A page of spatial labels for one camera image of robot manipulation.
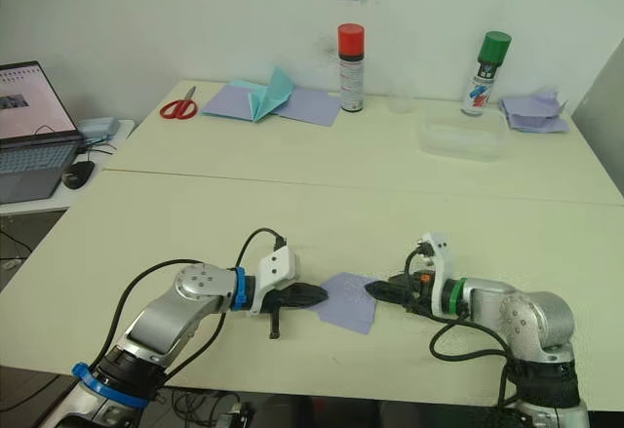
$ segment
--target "white table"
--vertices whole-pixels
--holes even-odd
[[[462,276],[558,293],[577,322],[573,338],[582,397],[590,409],[623,410],[618,365],[624,346],[617,308],[624,290],[624,208],[571,202],[104,171],[58,221],[0,293],[0,363],[69,372],[104,339],[115,303],[135,275],[188,257],[231,266],[247,235],[271,226],[301,259],[301,278],[339,272],[387,277],[415,240],[448,234]],[[253,274],[270,251],[258,239],[244,261]],[[121,331],[172,283],[172,267],[131,296]],[[212,333],[207,319],[182,358]],[[310,311],[282,312],[282,337],[267,316],[232,313],[219,339],[172,384],[428,403],[489,405],[501,362],[462,364],[429,355],[440,326],[378,303],[370,335],[323,323]],[[453,330],[449,352],[491,347]]]
[[[164,120],[161,106],[197,87],[208,101],[223,84],[183,81],[156,106],[108,168],[302,184],[624,205],[572,121],[567,134],[512,131],[496,162],[430,155],[418,146],[422,117],[456,114],[459,103],[417,100],[413,113],[394,114],[386,98],[367,97],[359,113],[341,111],[330,128],[277,116],[259,123],[198,114]]]
[[[135,122],[131,119],[122,119],[119,121],[119,129],[115,136],[110,140],[110,143],[119,148],[124,144],[124,141],[130,136],[130,133],[135,128]],[[75,200],[81,196],[91,186],[94,178],[106,167],[115,155],[115,150],[106,145],[102,147],[96,147],[100,150],[113,153],[113,155],[107,155],[105,153],[91,152],[89,159],[96,163],[89,180],[79,189],[69,189],[62,182],[60,182],[55,190],[54,194],[48,199],[39,199],[37,201],[16,202],[13,204],[0,205],[0,215],[15,215],[15,214],[34,214],[41,212],[52,211],[65,211],[75,202]],[[76,155],[74,163],[87,160],[87,154],[83,153]]]

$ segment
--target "red cap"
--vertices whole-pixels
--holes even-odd
[[[338,52],[345,56],[364,54],[364,27],[357,23],[344,23],[338,27]]]

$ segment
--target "spray can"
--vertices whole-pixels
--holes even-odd
[[[491,89],[496,80],[496,71],[505,59],[511,36],[502,31],[489,31],[484,38],[484,44],[479,52],[477,72],[470,79],[468,92],[464,98],[461,110],[469,116],[483,114],[488,104]]]
[[[364,28],[357,23],[338,27],[340,56],[340,106],[345,111],[362,110],[364,104]]]

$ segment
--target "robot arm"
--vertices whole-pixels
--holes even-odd
[[[414,252],[433,270],[409,274],[408,293],[405,274],[369,284],[369,293],[432,319],[461,316],[497,331],[513,354],[507,376],[518,399],[510,408],[525,415],[528,426],[589,428],[569,342],[574,318],[566,302],[550,292],[520,292],[502,282],[454,279],[448,242],[436,233],[426,234]]]
[[[205,263],[184,267],[171,288],[140,312],[99,362],[74,367],[80,381],[41,428],[137,426],[143,409],[168,379],[165,370],[206,316],[230,310],[272,313],[271,338],[276,338],[281,306],[305,307],[327,298],[321,288],[296,283],[297,277],[296,256],[288,246],[265,257],[255,277],[246,276],[242,268]]]

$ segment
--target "laptop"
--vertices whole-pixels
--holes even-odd
[[[81,141],[39,62],[0,65],[0,204],[52,196]]]

